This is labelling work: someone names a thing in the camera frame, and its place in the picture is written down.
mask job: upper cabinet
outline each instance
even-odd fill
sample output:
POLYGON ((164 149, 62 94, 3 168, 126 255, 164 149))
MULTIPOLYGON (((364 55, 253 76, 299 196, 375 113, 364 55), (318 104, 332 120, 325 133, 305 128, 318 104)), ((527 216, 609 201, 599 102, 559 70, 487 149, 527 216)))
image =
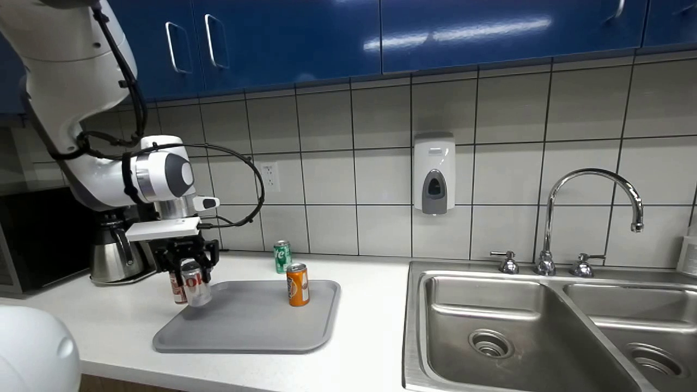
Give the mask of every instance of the upper cabinet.
POLYGON ((145 100, 194 99, 194 36, 189 0, 110 0, 137 64, 145 100))
POLYGON ((378 76, 378 0, 196 0, 202 91, 378 76))
POLYGON ((695 47, 697 0, 651 0, 647 17, 647 48, 695 47))
POLYGON ((386 73, 634 50, 647 12, 647 0, 381 3, 386 73))
POLYGON ((378 76, 378 0, 113 0, 147 100, 378 76))

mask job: sink drain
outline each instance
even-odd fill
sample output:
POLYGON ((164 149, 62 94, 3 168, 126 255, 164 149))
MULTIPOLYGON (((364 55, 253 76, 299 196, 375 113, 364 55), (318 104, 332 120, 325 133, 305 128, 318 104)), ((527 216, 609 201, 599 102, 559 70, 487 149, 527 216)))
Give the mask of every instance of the sink drain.
POLYGON ((476 329, 470 336, 472 349, 484 358, 509 358, 514 354, 514 345, 495 329, 476 329))
POLYGON ((642 342, 629 345, 629 358, 641 369, 649 369, 654 373, 662 373, 670 378, 679 378, 683 373, 673 358, 668 358, 662 349, 651 345, 642 345, 642 342))

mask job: electric kettle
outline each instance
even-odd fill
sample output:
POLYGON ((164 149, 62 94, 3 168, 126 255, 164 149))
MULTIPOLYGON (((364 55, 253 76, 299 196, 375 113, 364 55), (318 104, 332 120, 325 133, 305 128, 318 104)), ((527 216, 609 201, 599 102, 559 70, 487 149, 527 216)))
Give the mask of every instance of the electric kettle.
POLYGON ((145 245, 128 245, 128 223, 120 211, 103 213, 92 248, 92 283, 123 286, 135 283, 152 270, 145 245))

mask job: double sink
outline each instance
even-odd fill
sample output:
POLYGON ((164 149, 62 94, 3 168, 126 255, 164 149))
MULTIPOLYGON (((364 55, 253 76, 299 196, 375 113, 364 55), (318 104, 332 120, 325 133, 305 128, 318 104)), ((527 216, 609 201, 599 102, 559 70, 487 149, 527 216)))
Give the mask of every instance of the double sink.
POLYGON ((407 390, 695 390, 697 281, 411 263, 403 378, 407 390))

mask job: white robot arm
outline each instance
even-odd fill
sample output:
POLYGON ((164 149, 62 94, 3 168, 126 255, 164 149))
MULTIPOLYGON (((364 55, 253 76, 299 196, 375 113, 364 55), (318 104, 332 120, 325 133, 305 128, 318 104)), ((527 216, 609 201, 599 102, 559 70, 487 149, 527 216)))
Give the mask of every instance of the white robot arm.
MULTIPOLYGON (((184 149, 131 158, 123 171, 118 159, 81 152, 81 123, 113 110, 128 97, 123 73, 110 50, 95 12, 109 20, 113 45, 135 74, 126 37, 109 6, 98 0, 2 0, 0 34, 26 67, 26 102, 44 145, 57 158, 72 195, 95 211, 141 202, 174 201, 194 195, 184 149)), ((177 145, 150 138, 141 147, 177 145)))
MULTIPOLYGON (((208 262, 202 267, 208 280, 215 263, 208 255, 215 248, 202 243, 196 224, 189 231, 177 224, 198 223, 187 202, 196 195, 187 152, 183 147, 155 149, 181 140, 133 140, 145 152, 122 159, 86 152, 81 123, 113 110, 135 84, 135 62, 109 3, 0 0, 0 34, 22 57, 26 110, 72 195, 94 211, 170 202, 156 223, 144 223, 147 226, 135 241, 155 241, 164 250, 158 269, 170 273, 179 273, 184 260, 208 262)), ((0 390, 74 392, 79 384, 79 351, 57 319, 37 310, 0 308, 0 390)))

